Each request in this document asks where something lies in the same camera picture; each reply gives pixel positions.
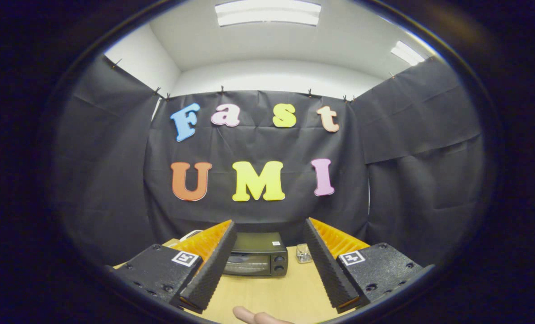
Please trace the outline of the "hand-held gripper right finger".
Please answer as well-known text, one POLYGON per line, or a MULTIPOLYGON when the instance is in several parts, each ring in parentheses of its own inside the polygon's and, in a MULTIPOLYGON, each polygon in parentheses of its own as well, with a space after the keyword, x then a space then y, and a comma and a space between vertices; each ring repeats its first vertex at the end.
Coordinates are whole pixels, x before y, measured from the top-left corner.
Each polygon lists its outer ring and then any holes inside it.
POLYGON ((366 244, 313 218, 305 221, 304 240, 331 306, 339 314, 380 303, 433 269, 387 243, 366 244))

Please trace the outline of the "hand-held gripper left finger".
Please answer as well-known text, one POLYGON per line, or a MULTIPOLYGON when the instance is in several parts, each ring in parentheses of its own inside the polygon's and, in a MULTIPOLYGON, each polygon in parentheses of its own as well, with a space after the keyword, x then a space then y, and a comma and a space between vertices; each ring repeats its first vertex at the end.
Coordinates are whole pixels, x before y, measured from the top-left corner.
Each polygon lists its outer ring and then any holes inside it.
POLYGON ((236 242, 232 220, 172 247, 155 244, 112 269, 112 277, 158 303, 201 314, 210 303, 236 242))

